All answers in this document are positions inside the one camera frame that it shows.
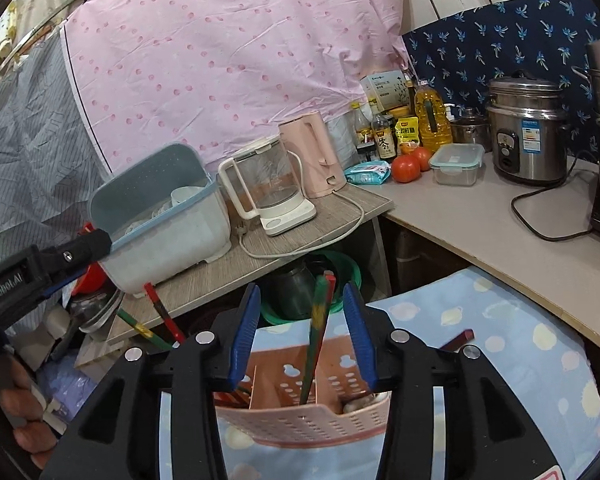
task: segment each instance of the rice cooker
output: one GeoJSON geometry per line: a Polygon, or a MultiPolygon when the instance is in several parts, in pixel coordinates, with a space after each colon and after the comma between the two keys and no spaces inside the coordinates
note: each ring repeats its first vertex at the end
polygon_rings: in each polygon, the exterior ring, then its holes
{"type": "Polygon", "coordinates": [[[493,165],[514,182],[549,186],[567,171],[568,114],[552,81],[524,71],[489,82],[493,165]]]}

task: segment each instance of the green chopstick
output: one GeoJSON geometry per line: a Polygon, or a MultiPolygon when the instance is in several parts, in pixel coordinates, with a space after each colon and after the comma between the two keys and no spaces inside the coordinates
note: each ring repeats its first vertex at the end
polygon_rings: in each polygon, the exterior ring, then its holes
{"type": "Polygon", "coordinates": [[[169,343],[167,343],[160,336],[156,335],[154,332],[152,332],[151,330],[149,330],[147,327],[145,327],[142,323],[140,323],[138,320],[136,320],[131,314],[129,314],[125,310],[122,310],[121,308],[119,308],[118,309],[118,317],[122,321],[124,321],[125,323],[127,323],[136,332],[138,332],[142,337],[144,337],[148,341],[151,341],[160,350],[171,350],[171,349],[173,349],[173,346],[171,346],[169,343]]]}
{"type": "Polygon", "coordinates": [[[329,276],[318,276],[315,280],[314,304],[311,309],[311,326],[309,328],[309,346],[306,350],[306,363],[304,364],[304,375],[302,376],[302,389],[300,390],[300,404],[306,404],[311,385],[314,382],[315,368],[318,364],[318,356],[322,349],[324,330],[329,317],[329,307],[333,297],[335,278],[333,273],[329,276]]]}

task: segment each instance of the navy patterned fabric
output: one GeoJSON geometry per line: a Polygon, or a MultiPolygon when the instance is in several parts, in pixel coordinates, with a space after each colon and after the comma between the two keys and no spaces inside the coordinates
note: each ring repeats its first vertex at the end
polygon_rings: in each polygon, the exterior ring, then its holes
{"type": "Polygon", "coordinates": [[[585,46],[600,39],[600,12],[591,0],[511,0],[442,18],[403,38],[418,76],[461,107],[483,112],[489,81],[521,68],[558,83],[571,115],[570,152],[598,156],[592,91],[571,71],[588,68],[585,46]]]}

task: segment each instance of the power cord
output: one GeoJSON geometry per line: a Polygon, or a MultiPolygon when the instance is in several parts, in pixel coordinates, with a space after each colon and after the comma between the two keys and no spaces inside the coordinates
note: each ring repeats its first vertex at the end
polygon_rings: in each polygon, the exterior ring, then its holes
{"type": "Polygon", "coordinates": [[[529,198],[531,196],[535,196],[540,193],[544,193],[545,191],[549,191],[551,189],[557,189],[558,187],[563,186],[564,183],[567,182],[567,179],[569,178],[569,176],[571,175],[573,168],[575,168],[576,162],[579,159],[585,160],[582,158],[583,155],[589,155],[590,158],[593,158],[595,160],[595,157],[593,155],[591,155],[591,153],[589,153],[587,150],[581,150],[580,152],[578,152],[576,154],[576,157],[573,159],[573,164],[569,168],[569,171],[567,171],[567,173],[564,175],[564,177],[562,177],[560,179],[559,182],[557,182],[556,184],[552,184],[551,186],[548,186],[548,187],[543,187],[542,189],[536,189],[535,191],[532,191],[531,193],[525,193],[522,195],[518,195],[516,197],[513,197],[513,199],[511,200],[511,210],[513,211],[513,214],[516,215],[518,217],[518,219],[526,226],[526,228],[529,229],[538,238],[541,238],[542,240],[545,240],[547,242],[565,242],[567,240],[573,240],[574,238],[578,238],[580,236],[588,235],[592,231],[592,229],[589,228],[586,231],[581,231],[579,233],[574,233],[574,234],[566,235],[566,236],[556,236],[556,237],[545,236],[542,233],[536,231],[533,227],[531,227],[531,224],[529,222],[527,222],[525,220],[525,218],[520,214],[520,211],[518,211],[516,209],[516,202],[522,198],[529,198]]]}
{"type": "Polygon", "coordinates": [[[339,242],[340,240],[343,240],[344,238],[346,238],[347,236],[349,236],[353,231],[355,231],[358,227],[360,227],[360,224],[362,224],[362,222],[365,219],[365,210],[363,209],[363,207],[356,202],[355,200],[350,199],[347,196],[344,196],[341,193],[338,193],[337,191],[331,191],[334,195],[340,197],[341,199],[345,200],[346,202],[349,202],[350,204],[353,204],[354,206],[356,206],[359,211],[360,211],[360,218],[358,218],[358,220],[356,221],[356,223],[353,225],[353,227],[351,229],[349,229],[346,233],[344,233],[343,235],[338,236],[337,238],[334,238],[333,240],[329,241],[329,242],[325,242],[323,244],[314,246],[314,247],[310,247],[307,249],[300,249],[297,251],[291,251],[290,253],[282,253],[282,254],[254,254],[252,253],[250,250],[247,249],[247,247],[244,246],[244,235],[246,234],[246,228],[241,226],[238,227],[238,242],[240,243],[240,247],[242,247],[242,250],[247,253],[247,255],[249,255],[251,258],[256,258],[257,260],[276,260],[278,258],[286,258],[286,257],[293,257],[293,256],[302,256],[303,254],[307,254],[310,253],[312,251],[318,251],[320,249],[323,249],[325,247],[328,247],[334,243],[339,242]]]}

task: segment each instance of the glass electric kettle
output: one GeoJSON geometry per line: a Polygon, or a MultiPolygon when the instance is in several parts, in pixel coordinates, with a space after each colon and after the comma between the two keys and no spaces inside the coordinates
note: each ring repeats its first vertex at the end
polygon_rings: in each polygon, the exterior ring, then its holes
{"type": "Polygon", "coordinates": [[[218,166],[220,180],[238,214],[245,220],[259,216],[267,235],[283,233],[315,216],[315,206],[298,186],[290,154],[298,158],[285,149],[280,135],[275,135],[247,144],[218,166]],[[230,178],[227,170],[231,169],[241,192],[234,187],[235,179],[230,178]],[[250,210],[243,203],[249,204],[250,210]]]}

